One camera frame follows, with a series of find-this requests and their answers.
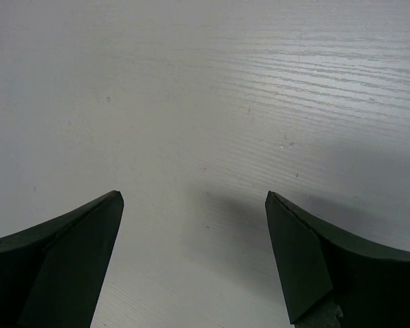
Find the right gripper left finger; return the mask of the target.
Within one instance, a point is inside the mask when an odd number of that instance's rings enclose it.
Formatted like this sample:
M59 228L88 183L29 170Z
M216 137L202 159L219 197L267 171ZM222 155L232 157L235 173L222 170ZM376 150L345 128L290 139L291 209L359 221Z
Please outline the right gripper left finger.
M124 200L110 191L0 238L0 327L90 327Z

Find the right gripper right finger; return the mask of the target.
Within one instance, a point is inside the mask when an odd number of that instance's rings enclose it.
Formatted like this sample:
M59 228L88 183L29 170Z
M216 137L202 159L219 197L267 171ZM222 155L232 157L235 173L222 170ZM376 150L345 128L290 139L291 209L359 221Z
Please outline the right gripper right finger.
M266 219L295 327L410 327L410 251L350 233L275 192Z

